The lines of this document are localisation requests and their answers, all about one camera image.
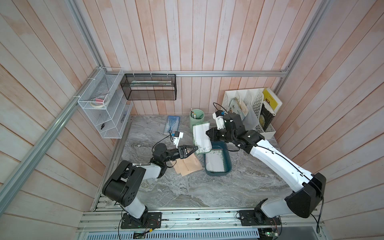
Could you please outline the dark teal storage box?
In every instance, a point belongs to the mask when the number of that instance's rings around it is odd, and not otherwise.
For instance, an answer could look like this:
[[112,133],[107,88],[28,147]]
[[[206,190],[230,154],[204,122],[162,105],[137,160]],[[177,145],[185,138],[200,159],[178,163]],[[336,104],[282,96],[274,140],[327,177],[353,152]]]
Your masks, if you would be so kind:
[[225,176],[232,170],[227,145],[223,142],[211,142],[211,144],[211,151],[204,154],[205,171],[212,177]]

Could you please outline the brown stationery paper sheet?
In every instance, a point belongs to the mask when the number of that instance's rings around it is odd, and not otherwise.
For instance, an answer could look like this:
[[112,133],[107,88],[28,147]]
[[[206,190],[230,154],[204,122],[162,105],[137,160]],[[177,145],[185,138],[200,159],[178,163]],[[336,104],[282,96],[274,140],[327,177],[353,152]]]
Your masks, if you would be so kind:
[[174,169],[177,174],[181,174],[183,177],[191,173],[200,171],[203,169],[200,161],[195,154],[192,154],[186,159],[177,160],[174,165]]

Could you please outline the green bordered white paper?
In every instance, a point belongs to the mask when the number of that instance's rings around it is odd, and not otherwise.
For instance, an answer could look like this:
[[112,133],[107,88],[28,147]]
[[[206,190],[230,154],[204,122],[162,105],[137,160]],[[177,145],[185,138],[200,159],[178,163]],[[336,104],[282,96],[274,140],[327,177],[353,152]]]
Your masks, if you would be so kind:
[[204,122],[193,126],[193,143],[198,149],[196,155],[209,153],[212,150],[212,143],[206,131],[210,129],[210,123]]

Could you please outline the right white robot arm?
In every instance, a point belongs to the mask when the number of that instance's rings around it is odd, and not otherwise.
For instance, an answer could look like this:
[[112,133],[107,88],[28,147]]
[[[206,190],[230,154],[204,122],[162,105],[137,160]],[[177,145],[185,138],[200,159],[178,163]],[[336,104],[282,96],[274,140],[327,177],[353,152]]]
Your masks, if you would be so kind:
[[327,181],[325,176],[303,169],[274,148],[263,135],[255,130],[246,130],[240,115],[216,111],[213,118],[216,127],[206,131],[211,141],[232,143],[259,159],[292,190],[286,197],[264,199],[258,203],[254,210],[256,222],[263,223],[266,219],[286,214],[308,218],[317,205],[323,203]]

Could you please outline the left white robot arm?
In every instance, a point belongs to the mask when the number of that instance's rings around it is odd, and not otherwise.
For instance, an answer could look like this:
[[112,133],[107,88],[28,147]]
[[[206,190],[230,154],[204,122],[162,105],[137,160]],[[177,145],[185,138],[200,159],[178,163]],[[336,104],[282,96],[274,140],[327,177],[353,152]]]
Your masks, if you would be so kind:
[[168,149],[165,144],[158,143],[148,164],[135,165],[122,161],[105,182],[102,194],[122,206],[130,217],[140,219],[146,211],[146,206],[137,198],[142,181],[162,177],[170,168],[167,162],[186,159],[198,149],[188,145]]

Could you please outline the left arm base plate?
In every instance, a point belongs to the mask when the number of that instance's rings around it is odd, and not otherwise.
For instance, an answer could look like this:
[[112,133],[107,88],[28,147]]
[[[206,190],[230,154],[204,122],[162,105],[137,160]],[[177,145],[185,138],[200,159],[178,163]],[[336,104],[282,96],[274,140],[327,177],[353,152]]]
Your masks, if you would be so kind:
[[121,229],[157,229],[161,227],[161,222],[162,212],[144,212],[139,219],[125,213],[121,222]]

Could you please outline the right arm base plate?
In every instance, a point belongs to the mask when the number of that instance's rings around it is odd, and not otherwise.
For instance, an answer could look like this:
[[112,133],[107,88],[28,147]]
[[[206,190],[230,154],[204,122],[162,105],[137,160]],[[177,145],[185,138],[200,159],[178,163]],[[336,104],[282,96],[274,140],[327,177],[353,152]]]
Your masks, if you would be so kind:
[[280,217],[268,218],[264,213],[257,210],[241,210],[236,214],[242,226],[280,226]]

